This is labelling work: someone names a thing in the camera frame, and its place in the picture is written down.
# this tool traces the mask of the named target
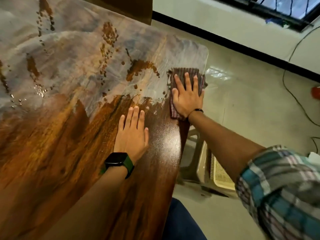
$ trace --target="smartwatch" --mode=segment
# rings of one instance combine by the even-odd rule
[[[132,163],[130,157],[125,152],[113,152],[111,153],[106,160],[104,160],[104,165],[106,167],[105,170],[108,169],[108,167],[119,167],[119,166],[125,166],[128,170],[128,174],[126,176],[126,179],[130,177],[132,171],[134,170],[134,164]]]

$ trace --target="blue jeans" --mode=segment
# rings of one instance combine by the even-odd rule
[[[172,198],[162,240],[207,240],[188,210]]]

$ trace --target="hand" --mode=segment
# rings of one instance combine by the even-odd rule
[[[138,106],[130,107],[126,121],[124,115],[120,117],[113,152],[126,152],[135,165],[148,147],[149,130],[144,128],[144,111],[139,115]]]
[[[173,104],[177,112],[187,118],[195,109],[202,109],[203,97],[205,91],[202,89],[201,95],[198,94],[198,77],[193,77],[193,90],[191,88],[191,82],[189,73],[184,74],[186,80],[186,90],[177,74],[174,75],[177,88],[172,89]]]

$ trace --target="orange object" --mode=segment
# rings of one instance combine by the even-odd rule
[[[315,98],[315,99],[319,99],[320,100],[320,87],[313,87],[311,89],[311,95]]]

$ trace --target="black watch face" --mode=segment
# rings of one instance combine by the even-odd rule
[[[122,165],[127,157],[127,153],[124,152],[113,152],[111,153],[107,159],[104,161],[105,165]]]

